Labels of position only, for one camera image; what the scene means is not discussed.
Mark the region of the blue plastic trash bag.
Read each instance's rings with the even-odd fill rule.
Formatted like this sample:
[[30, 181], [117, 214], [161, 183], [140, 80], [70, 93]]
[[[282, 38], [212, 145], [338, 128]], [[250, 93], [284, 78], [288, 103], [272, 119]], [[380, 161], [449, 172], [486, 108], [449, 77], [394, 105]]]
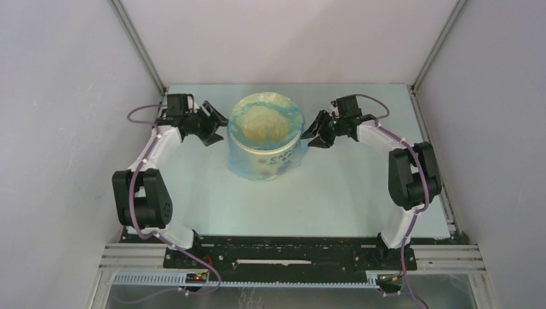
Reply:
[[298, 168], [307, 147], [301, 108], [274, 92], [253, 93], [232, 109], [227, 125], [228, 170], [252, 181], [267, 182]]

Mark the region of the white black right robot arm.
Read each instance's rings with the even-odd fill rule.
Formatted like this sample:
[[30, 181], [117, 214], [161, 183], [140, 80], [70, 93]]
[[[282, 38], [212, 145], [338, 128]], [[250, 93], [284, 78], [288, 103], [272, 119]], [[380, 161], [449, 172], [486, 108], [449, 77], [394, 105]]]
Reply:
[[346, 95], [331, 102], [330, 111], [318, 113], [301, 135], [308, 146], [327, 149], [338, 136], [347, 136], [388, 155], [388, 192], [394, 208], [379, 234], [374, 252], [376, 264], [391, 269], [400, 261], [399, 248], [410, 243], [411, 233], [421, 213], [442, 191], [435, 150], [429, 142], [410, 143], [381, 124], [390, 115], [364, 114], [360, 94]]

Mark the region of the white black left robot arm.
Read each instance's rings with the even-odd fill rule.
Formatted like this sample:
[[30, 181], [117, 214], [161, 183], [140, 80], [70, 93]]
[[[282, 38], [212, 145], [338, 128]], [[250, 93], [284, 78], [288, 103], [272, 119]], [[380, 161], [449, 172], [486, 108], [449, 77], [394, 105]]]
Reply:
[[158, 238], [174, 249], [188, 268], [203, 260], [203, 250], [194, 245], [196, 233], [173, 221], [174, 203], [161, 174], [169, 157], [189, 135], [205, 146], [223, 140], [217, 133], [228, 120], [205, 100], [198, 104], [192, 94], [168, 94], [155, 121], [142, 121], [151, 127], [151, 137], [138, 158], [125, 170], [112, 176], [118, 220], [142, 239]]

